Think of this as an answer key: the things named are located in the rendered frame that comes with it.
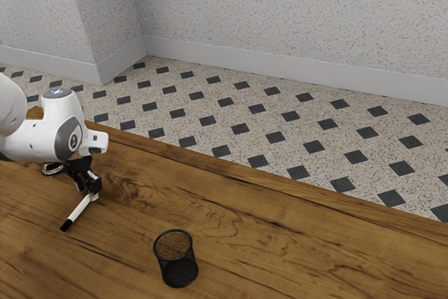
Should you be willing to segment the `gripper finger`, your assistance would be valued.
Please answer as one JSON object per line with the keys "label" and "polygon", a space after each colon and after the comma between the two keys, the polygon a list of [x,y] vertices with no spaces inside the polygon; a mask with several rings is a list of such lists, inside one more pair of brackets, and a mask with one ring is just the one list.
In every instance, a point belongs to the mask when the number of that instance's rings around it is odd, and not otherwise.
{"label": "gripper finger", "polygon": [[100,175],[89,176],[86,188],[90,194],[98,194],[102,190],[102,178]]}
{"label": "gripper finger", "polygon": [[87,188],[88,180],[85,172],[75,172],[73,174],[73,180],[79,192],[84,191]]}

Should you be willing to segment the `black mesh pen holder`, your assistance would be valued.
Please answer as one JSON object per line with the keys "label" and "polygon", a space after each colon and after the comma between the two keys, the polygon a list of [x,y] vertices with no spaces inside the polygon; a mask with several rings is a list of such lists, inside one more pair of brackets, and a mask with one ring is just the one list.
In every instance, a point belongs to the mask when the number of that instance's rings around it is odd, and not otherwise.
{"label": "black mesh pen holder", "polygon": [[153,242],[163,282],[172,288],[184,288],[194,282],[199,267],[193,251],[193,239],[189,232],[170,229],[159,234]]}

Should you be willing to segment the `white marker pen black cap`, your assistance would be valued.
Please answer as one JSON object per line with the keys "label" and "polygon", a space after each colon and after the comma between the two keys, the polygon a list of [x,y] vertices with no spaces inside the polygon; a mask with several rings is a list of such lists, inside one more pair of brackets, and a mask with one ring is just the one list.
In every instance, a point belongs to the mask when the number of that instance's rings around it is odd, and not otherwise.
{"label": "white marker pen black cap", "polygon": [[[90,176],[97,175],[93,173],[91,170],[88,172]],[[76,206],[76,208],[70,213],[70,215],[67,217],[65,222],[60,226],[60,230],[62,232],[66,232],[71,225],[74,223],[74,221],[79,217],[79,215],[82,213],[82,211],[89,205],[89,203],[96,201],[99,198],[99,193],[96,195],[90,194],[87,190],[87,194],[85,197],[79,202],[79,204]]]}

